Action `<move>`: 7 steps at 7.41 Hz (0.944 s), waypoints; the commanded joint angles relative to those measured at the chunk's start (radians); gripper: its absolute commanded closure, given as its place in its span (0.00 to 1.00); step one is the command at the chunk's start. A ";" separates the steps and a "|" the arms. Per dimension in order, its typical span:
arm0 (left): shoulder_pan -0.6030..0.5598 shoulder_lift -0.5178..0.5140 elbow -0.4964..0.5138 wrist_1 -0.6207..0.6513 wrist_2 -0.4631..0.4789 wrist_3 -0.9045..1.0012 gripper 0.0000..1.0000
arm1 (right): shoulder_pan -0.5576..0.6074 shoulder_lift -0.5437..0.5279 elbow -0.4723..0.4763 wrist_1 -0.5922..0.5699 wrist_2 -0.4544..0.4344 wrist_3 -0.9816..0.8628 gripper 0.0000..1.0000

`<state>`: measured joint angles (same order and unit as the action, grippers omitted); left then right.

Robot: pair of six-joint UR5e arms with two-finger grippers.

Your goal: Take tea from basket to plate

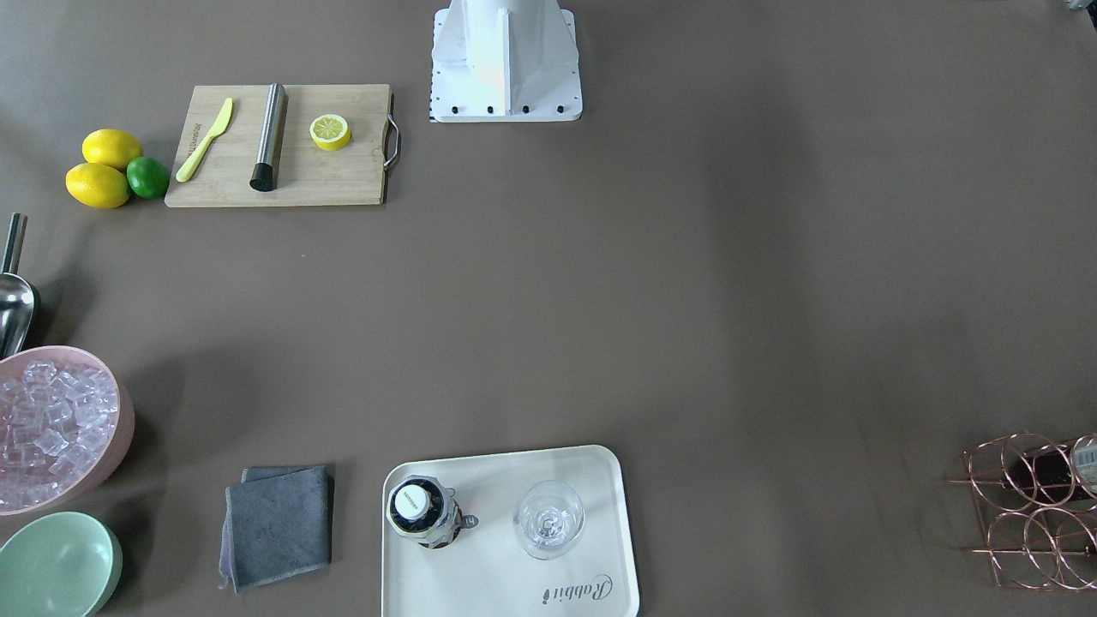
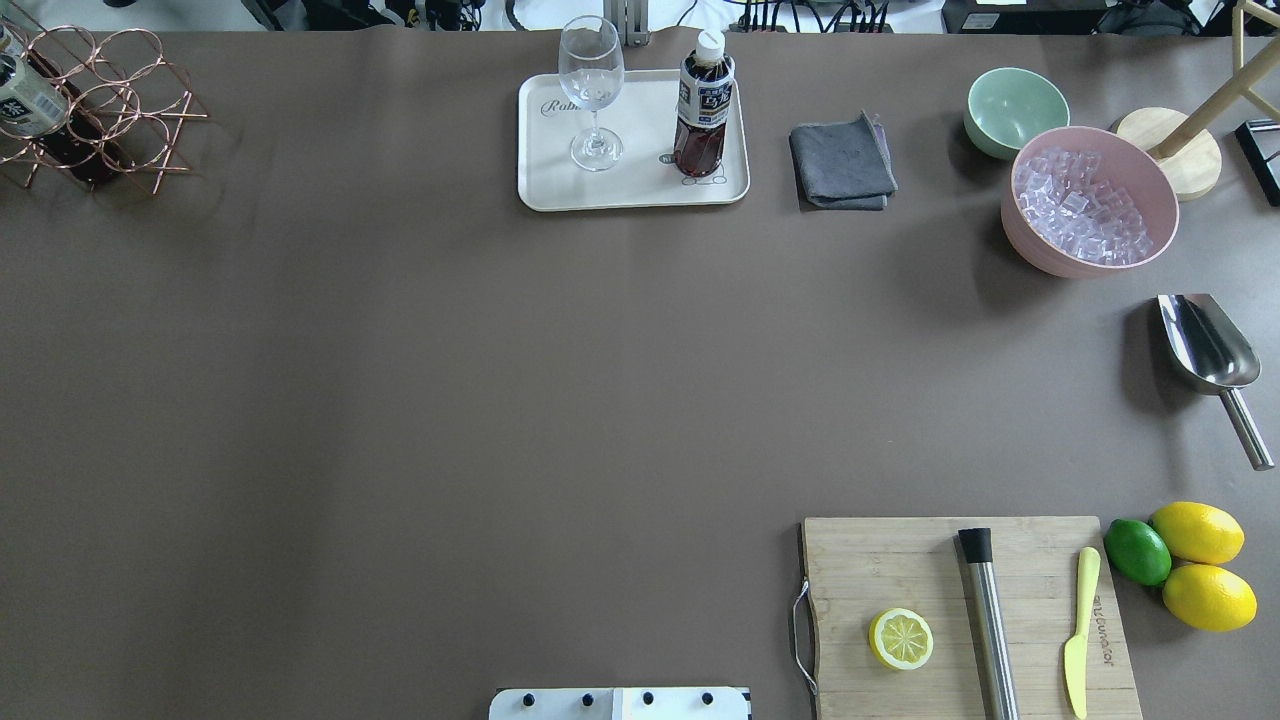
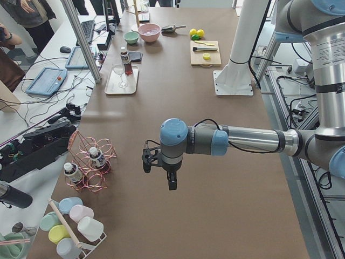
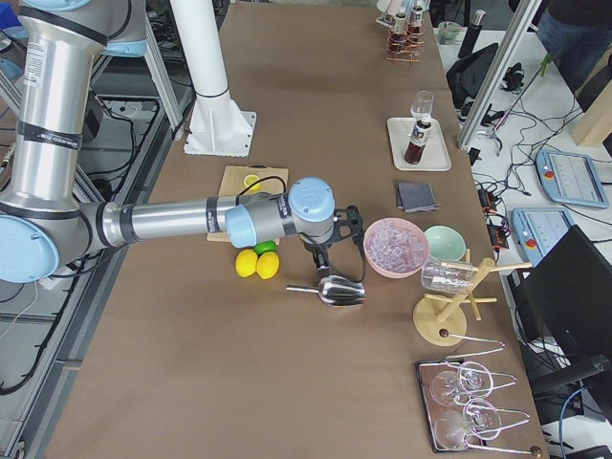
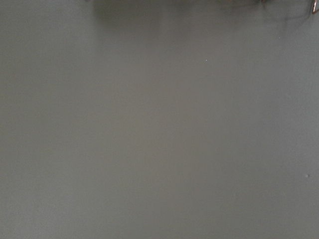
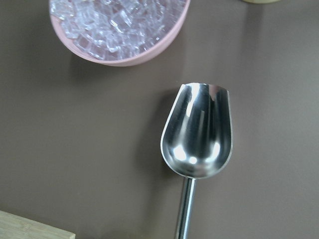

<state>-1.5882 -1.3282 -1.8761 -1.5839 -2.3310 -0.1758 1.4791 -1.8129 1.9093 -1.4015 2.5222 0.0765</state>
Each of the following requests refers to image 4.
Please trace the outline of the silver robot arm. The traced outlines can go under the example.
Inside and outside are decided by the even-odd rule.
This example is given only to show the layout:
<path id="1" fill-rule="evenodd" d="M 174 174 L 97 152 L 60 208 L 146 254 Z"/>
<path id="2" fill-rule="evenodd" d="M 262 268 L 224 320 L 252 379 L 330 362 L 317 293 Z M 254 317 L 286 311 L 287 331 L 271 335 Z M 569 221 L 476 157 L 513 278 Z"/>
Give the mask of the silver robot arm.
<path id="1" fill-rule="evenodd" d="M 285 192 L 161 204 L 79 203 L 77 156 L 94 60 L 147 50 L 142 1 L 24 1 L 29 42 L 11 180 L 1 194 L 1 277 L 35 282 L 88 253 L 146 239 L 223 232 L 233 246 L 297 235 L 326 273 L 334 243 L 363 240 L 355 207 L 299 179 Z"/>

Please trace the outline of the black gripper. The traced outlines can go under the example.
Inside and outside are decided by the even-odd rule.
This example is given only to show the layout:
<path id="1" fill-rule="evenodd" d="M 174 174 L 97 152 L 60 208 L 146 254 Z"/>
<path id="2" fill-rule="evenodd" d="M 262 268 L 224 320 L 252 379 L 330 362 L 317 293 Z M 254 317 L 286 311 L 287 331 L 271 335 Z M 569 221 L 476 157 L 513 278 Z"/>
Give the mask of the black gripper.
<path id="1" fill-rule="evenodd" d="M 313 261 L 317 268 L 319 278 L 330 274 L 330 262 L 328 250 L 335 244 L 351 239 L 358 251 L 363 251 L 363 219 L 357 206 L 347 208 L 336 208 L 333 218 L 333 229 L 331 234 L 322 242 L 318 242 L 313 236 L 305 233 L 300 238 L 308 251 L 312 252 Z"/>

